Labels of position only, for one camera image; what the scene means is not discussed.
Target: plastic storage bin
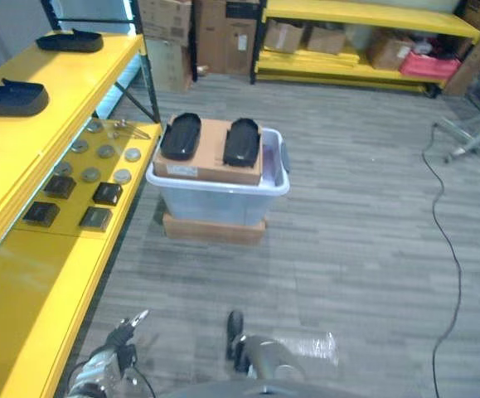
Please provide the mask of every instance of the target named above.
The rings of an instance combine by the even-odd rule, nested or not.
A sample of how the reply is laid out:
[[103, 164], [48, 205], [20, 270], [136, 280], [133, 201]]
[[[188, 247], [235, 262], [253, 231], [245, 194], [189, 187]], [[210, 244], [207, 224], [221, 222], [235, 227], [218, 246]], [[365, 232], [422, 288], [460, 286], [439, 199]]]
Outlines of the plastic storage bin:
[[262, 221], [276, 197], [289, 191], [282, 136], [277, 130], [263, 129], [262, 143], [264, 164], [257, 186], [158, 177], [153, 162], [146, 179], [159, 188], [175, 218], [253, 226]]
[[439, 60], [432, 56], [420, 56], [411, 52], [400, 67], [400, 73], [432, 79], [449, 79], [460, 65], [459, 60]]

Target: white label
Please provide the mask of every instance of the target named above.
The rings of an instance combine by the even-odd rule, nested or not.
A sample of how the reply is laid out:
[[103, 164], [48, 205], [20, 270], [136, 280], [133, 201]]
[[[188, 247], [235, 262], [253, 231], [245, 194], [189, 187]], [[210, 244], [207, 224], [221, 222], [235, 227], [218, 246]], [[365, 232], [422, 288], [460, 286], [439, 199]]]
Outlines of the white label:
[[400, 51], [398, 51], [398, 58], [406, 58], [407, 55], [409, 54], [409, 51], [411, 51], [411, 47], [403, 46], [400, 48]]
[[167, 164], [166, 170], [168, 174], [173, 174], [175, 176], [197, 177], [197, 167]]
[[247, 51], [247, 35], [238, 36], [238, 51]]

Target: clear plastic bin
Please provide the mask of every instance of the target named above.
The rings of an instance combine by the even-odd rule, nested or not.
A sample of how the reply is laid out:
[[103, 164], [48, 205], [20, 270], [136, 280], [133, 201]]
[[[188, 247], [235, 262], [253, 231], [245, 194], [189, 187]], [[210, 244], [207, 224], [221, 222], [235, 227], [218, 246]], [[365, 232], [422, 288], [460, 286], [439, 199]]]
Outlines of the clear plastic bin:
[[159, 188], [175, 218], [253, 226], [262, 221], [276, 197], [289, 191], [288, 157], [282, 135], [274, 129], [263, 129], [262, 143], [264, 164], [257, 186], [158, 177], [153, 162], [146, 179]]

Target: black tray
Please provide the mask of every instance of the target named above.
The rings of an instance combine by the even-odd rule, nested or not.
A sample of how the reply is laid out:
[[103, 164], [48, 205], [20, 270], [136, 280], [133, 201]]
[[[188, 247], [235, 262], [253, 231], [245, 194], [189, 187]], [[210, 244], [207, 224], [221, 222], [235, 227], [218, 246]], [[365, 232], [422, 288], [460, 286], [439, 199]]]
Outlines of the black tray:
[[37, 45], [48, 51], [96, 52], [103, 48], [104, 40], [99, 33], [72, 29], [72, 33], [56, 33], [39, 37]]
[[44, 85], [2, 79], [0, 116], [32, 116], [48, 105]]
[[180, 114], [166, 127], [160, 145], [162, 155], [171, 160], [193, 158], [201, 135], [201, 119], [196, 114]]
[[226, 132], [223, 163], [238, 167], [253, 167], [258, 158], [258, 124], [252, 119], [237, 119]]

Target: yellow shelf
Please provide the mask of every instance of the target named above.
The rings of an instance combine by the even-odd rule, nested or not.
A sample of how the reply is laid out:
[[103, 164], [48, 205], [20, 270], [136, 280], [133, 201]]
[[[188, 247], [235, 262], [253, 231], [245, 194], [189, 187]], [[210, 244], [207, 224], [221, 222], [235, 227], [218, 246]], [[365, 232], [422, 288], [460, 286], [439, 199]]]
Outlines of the yellow shelf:
[[357, 65], [345, 66], [336, 62], [311, 62], [311, 60], [304, 60], [300, 56], [286, 56], [283, 58], [278, 55], [278, 53], [270, 51], [260, 52], [258, 72], [267, 75], [273, 71], [325, 75], [327, 78], [351, 76], [354, 78], [361, 77], [375, 80], [393, 80], [393, 82], [412, 81], [439, 84], [444, 82], [442, 79], [402, 75], [397, 70], [374, 69], [368, 63], [366, 56], [364, 55], [360, 57], [360, 61]]
[[300, 61], [301, 63], [313, 62], [323, 64], [329, 63], [330, 65], [340, 66], [355, 66], [359, 62], [360, 56], [353, 46], [347, 44], [342, 52], [337, 55], [324, 54], [322, 52], [308, 51], [304, 49], [296, 50], [293, 54], [264, 49], [260, 52], [259, 59], [263, 61]]
[[[68, 153], [77, 185], [70, 198], [53, 200], [39, 192], [35, 200], [56, 202], [61, 211], [50, 228], [27, 226], [22, 220], [0, 246], [0, 397], [52, 397], [66, 359], [85, 316], [92, 294], [124, 223], [134, 194], [161, 133], [158, 124], [136, 124], [152, 139], [109, 139], [106, 132], [86, 133], [82, 154]], [[110, 143], [118, 155], [100, 159], [98, 146]], [[142, 158], [128, 163], [126, 148], [139, 148]], [[76, 222], [96, 183], [79, 179], [86, 168], [97, 167], [100, 181], [112, 182], [116, 169], [127, 168], [133, 179], [123, 185], [113, 218], [105, 233], [83, 232]]]
[[301, 83], [314, 83], [322, 85], [352, 85], [357, 87], [373, 87], [384, 90], [406, 90], [419, 93], [425, 92], [424, 85], [418, 82], [363, 79], [352, 78], [351, 76], [345, 77], [336, 75], [260, 72], [256, 78], [259, 80], [296, 81]]
[[0, 240], [68, 147], [143, 38], [104, 34], [95, 53], [42, 51], [32, 45], [0, 67], [2, 78], [42, 83], [50, 103], [38, 115], [0, 117]]
[[480, 31], [459, 17], [414, 8], [331, 0], [268, 0], [264, 17], [343, 22], [480, 38]]

